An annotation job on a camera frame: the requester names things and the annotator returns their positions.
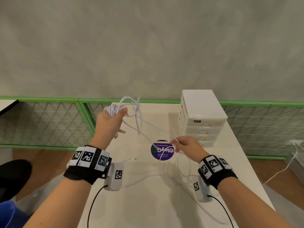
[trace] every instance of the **purple sticker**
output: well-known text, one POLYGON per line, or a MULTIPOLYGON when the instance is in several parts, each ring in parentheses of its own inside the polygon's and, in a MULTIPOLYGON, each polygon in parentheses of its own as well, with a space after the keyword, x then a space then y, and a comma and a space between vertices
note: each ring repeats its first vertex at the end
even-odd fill
POLYGON ((151 154, 158 160, 166 161, 172 158, 174 154, 174 147, 166 140, 158 140, 153 143, 157 148, 152 145, 151 146, 151 154))

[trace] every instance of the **wall outlet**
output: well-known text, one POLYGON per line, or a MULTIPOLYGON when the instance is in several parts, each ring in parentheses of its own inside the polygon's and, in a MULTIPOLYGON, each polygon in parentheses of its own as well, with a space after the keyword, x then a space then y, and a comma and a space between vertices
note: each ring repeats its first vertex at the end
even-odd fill
POLYGON ((287 145, 293 145, 293 144, 300 145, 302 142, 303 142, 303 140, 289 140, 287 142, 287 145))

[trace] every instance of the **gray concrete wall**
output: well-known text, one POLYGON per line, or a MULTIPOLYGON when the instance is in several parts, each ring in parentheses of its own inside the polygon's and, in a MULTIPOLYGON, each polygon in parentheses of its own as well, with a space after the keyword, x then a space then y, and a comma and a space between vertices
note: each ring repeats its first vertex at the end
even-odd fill
POLYGON ((0 96, 304 101, 304 0, 0 0, 0 96))

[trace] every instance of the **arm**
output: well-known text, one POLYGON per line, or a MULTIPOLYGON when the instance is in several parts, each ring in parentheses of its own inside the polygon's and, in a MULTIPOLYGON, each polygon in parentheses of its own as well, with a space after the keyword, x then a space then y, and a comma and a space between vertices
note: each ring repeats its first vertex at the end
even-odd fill
MULTIPOLYGON (((127 108, 114 117, 107 111, 97 117, 95 135, 90 145, 105 150, 118 132, 127 108)), ((86 205, 91 184, 85 180, 63 178, 61 183, 35 211, 24 228, 76 228, 86 205)))
MULTIPOLYGON (((178 137, 171 141, 176 152, 182 150, 187 157, 200 163, 209 155, 192 137, 178 137)), ((228 177, 218 185, 218 191, 240 228, 291 228, 262 199, 242 184, 237 178, 228 177)))

